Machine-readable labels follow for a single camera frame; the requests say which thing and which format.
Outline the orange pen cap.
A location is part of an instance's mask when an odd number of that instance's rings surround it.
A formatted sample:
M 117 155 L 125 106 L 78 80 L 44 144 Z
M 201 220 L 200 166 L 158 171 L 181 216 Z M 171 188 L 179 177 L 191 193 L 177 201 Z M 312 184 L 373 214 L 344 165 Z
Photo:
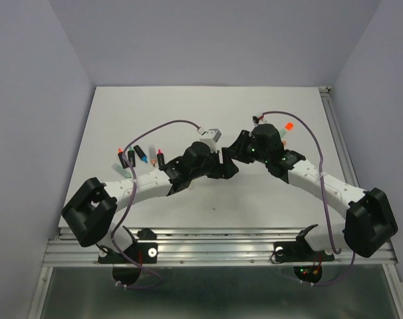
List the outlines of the orange pen cap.
M 291 122 L 288 122 L 288 123 L 285 125 L 285 129 L 288 130 L 288 131 L 291 131 L 291 130 L 293 129 L 293 127 L 294 127 L 294 124 L 291 123 Z

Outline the black highlighter pink cap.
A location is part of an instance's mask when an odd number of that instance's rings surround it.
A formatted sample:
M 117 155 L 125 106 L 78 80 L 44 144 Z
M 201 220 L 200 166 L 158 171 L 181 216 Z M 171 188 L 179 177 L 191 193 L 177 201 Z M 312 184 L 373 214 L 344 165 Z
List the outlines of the black highlighter pink cap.
M 159 169 L 163 169 L 165 167 L 166 162 L 165 162 L 164 153 L 161 151 L 161 149 L 158 150 L 156 157 L 157 157 L 157 163 L 158 163 Z

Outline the grey highlighter orange cap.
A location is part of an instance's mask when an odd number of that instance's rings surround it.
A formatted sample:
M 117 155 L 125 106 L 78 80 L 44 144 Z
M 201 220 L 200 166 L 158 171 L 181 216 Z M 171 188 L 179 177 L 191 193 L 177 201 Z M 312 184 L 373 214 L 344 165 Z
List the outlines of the grey highlighter orange cap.
M 157 153 L 156 153 L 156 148 L 154 145 L 149 145 L 148 146 L 148 152 L 149 152 L 149 159 L 150 163 L 155 167 L 157 164 Z

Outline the black highlighter blue cap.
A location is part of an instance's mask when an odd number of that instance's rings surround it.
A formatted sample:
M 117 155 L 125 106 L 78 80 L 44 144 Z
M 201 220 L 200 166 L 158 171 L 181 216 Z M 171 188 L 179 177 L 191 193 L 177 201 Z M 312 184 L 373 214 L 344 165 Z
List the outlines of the black highlighter blue cap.
M 139 145 L 135 145 L 133 147 L 134 152 L 137 154 L 137 156 L 144 162 L 148 163 L 148 158 L 145 152 L 142 150 L 142 148 Z

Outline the black highlighter green cap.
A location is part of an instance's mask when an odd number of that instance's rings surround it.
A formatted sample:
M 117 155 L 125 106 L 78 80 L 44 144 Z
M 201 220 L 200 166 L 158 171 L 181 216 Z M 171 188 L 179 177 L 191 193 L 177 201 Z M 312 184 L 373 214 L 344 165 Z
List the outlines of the black highlighter green cap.
M 127 155 L 128 155 L 128 161 L 129 161 L 130 165 L 131 165 L 132 167 L 136 167 L 135 152 L 134 152 L 134 149 L 132 148 L 132 146 L 130 146 L 130 147 L 128 148 Z

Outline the pastel green highlighter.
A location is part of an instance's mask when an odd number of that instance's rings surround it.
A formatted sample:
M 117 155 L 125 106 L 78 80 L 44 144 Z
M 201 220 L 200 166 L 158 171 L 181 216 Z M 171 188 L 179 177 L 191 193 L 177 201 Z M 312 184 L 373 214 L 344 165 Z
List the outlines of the pastel green highlighter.
M 132 179 L 133 178 L 132 174 L 129 171 L 127 171 L 125 168 L 123 168 L 121 164 L 118 164 L 118 163 L 112 164 L 112 169 L 116 173 L 119 173 L 125 179 Z

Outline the black highlighter orange tip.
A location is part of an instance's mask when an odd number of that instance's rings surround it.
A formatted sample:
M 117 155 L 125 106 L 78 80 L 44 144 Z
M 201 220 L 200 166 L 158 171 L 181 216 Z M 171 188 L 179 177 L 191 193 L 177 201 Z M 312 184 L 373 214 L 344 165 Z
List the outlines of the black highlighter orange tip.
M 118 158 L 119 158 L 120 164 L 123 169 L 126 169 L 129 167 L 127 161 L 125 160 L 124 152 L 123 152 L 122 148 L 118 148 Z

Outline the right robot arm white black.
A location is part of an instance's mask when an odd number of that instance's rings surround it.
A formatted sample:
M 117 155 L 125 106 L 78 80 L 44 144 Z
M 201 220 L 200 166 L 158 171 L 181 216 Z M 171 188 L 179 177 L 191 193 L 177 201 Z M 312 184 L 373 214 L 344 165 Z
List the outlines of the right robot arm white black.
M 272 176 L 320 199 L 324 208 L 342 217 L 338 223 L 327 219 L 324 226 L 311 225 L 298 234 L 295 252 L 302 259 L 333 249 L 350 249 L 368 258 L 398 232 L 385 192 L 367 191 L 321 172 L 302 154 L 286 149 L 271 124 L 241 131 L 228 153 L 242 163 L 264 164 Z

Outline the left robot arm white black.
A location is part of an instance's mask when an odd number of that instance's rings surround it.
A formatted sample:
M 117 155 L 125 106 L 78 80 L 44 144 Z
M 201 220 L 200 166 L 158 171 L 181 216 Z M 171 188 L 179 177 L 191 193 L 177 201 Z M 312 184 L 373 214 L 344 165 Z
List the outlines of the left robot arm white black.
M 86 180 L 61 215 L 80 246 L 101 245 L 113 232 L 115 213 L 129 202 L 171 196 L 187 189 L 200 177 L 230 179 L 238 172 L 225 148 L 219 153 L 203 142 L 194 142 L 182 156 L 139 177 L 113 182 L 101 182 L 96 177 Z

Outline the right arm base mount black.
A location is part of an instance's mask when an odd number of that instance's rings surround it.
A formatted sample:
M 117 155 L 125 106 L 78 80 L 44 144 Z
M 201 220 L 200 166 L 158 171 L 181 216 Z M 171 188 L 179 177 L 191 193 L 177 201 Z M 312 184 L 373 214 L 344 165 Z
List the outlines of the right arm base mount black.
M 325 251 L 313 251 L 308 244 L 296 241 L 276 242 L 270 256 L 273 264 L 332 262 L 334 260 L 334 255 L 328 255 Z

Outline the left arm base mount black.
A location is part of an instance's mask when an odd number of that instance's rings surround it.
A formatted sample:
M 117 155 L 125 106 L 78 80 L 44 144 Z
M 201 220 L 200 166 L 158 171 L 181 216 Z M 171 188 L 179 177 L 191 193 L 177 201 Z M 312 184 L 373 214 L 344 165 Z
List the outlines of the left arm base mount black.
M 157 234 L 149 228 L 143 228 L 133 233 L 128 227 L 123 227 L 115 235 L 116 242 L 124 254 L 133 261 L 144 264 L 156 264 L 158 258 Z M 99 264 L 129 264 L 129 260 L 112 249 L 112 242 L 108 246 L 99 245 Z

